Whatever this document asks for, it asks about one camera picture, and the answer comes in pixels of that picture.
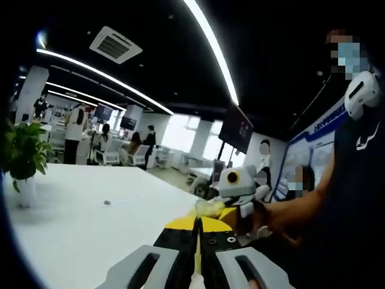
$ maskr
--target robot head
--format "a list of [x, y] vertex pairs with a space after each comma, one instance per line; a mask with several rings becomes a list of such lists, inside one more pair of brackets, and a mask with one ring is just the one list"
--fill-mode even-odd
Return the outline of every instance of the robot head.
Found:
[[350, 82], [345, 92], [345, 108], [351, 118], [363, 116], [363, 106], [376, 107], [380, 102], [380, 86], [376, 76], [363, 71]]
[[221, 172], [218, 191], [221, 197], [238, 197], [255, 193], [255, 166], [234, 167]]

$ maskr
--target white shirt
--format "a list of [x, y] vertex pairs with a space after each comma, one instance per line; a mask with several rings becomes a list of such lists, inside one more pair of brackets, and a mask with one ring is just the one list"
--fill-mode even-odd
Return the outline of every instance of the white shirt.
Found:
[[70, 112], [70, 119], [67, 125], [66, 140], [81, 140], [84, 128], [84, 123], [88, 119], [88, 113], [84, 111], [83, 121], [80, 125], [76, 123], [79, 110], [84, 111], [84, 107], [76, 107]]
[[273, 162], [271, 161], [270, 154], [264, 155], [260, 158], [260, 165], [257, 169], [257, 172], [262, 170], [264, 167], [269, 167], [271, 169]]
[[108, 136], [108, 139], [107, 139], [107, 140], [104, 140], [104, 137], [103, 137], [102, 134], [99, 136], [100, 151], [102, 151], [102, 152], [105, 152], [105, 151], [106, 151], [106, 149], [107, 149], [109, 143], [111, 142], [111, 136], [110, 136], [110, 134], [107, 134], [107, 136]]

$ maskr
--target black ceiling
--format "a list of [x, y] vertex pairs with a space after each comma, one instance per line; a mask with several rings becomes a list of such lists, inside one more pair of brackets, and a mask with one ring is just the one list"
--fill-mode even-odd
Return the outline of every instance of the black ceiling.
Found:
[[[304, 22], [293, 21], [293, 15], [266, 19], [250, 2], [197, 1], [221, 46], [239, 106], [253, 122], [254, 130], [288, 140], [341, 98], [347, 83], [342, 75], [332, 75], [322, 94], [292, 128], [330, 75], [330, 50], [325, 45], [328, 25], [314, 21], [314, 25], [304, 26]], [[230, 95], [215, 55], [183, 0], [130, 1], [127, 8], [119, 6], [92, 12], [63, 8], [48, 14], [43, 25], [46, 49], [93, 66], [175, 113], [222, 119]], [[89, 46], [103, 26], [123, 34], [143, 52], [116, 64], [91, 51]], [[122, 106], [135, 103], [129, 97], [156, 113], [165, 113], [123, 87], [66, 61], [34, 54], [29, 63], [49, 67], [49, 82]]]

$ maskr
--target white flower pot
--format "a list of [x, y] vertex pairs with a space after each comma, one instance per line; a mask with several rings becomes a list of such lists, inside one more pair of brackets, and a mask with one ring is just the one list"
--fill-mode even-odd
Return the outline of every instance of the white flower pot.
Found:
[[20, 191], [20, 205], [22, 208], [30, 208], [35, 205], [35, 179], [17, 179], [17, 187]]

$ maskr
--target small white robot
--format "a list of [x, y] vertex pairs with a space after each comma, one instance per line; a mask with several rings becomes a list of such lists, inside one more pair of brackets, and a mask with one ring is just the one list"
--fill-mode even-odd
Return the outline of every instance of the small white robot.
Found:
[[266, 195], [270, 190], [268, 185], [261, 185], [256, 189], [255, 166], [243, 166], [224, 169], [221, 172], [217, 201], [224, 202], [226, 206], [238, 207], [241, 217], [245, 218], [254, 210], [253, 200], [259, 200], [258, 196]]

